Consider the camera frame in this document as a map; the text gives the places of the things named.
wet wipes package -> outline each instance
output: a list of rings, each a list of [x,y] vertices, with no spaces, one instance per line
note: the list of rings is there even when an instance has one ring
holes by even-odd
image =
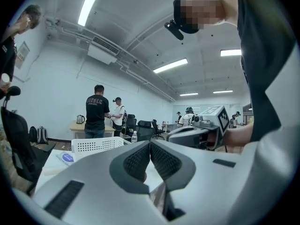
[[[62,152],[56,156],[61,162],[63,162],[67,166],[70,166],[74,163],[73,157],[66,152]]]

chair headrest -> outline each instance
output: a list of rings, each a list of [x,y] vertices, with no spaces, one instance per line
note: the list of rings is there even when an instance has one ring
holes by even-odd
[[[137,125],[141,128],[151,128],[151,122],[140,120]]]

electric kettle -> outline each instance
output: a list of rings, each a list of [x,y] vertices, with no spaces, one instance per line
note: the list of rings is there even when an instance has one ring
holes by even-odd
[[[78,115],[77,116],[76,123],[83,124],[84,121],[85,121],[85,117],[84,116],[82,116],[82,115]]]

perforated basket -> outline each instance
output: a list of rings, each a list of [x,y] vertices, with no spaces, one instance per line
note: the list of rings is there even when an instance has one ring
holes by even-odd
[[[92,139],[73,139],[71,142],[74,161],[106,150],[124,146],[124,143],[130,143],[120,137],[105,137]]]

white cup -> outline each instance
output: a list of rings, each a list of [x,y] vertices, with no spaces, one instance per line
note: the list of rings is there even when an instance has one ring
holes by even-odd
[[[0,80],[0,87],[5,86],[10,82],[10,78],[6,73],[3,73]]]

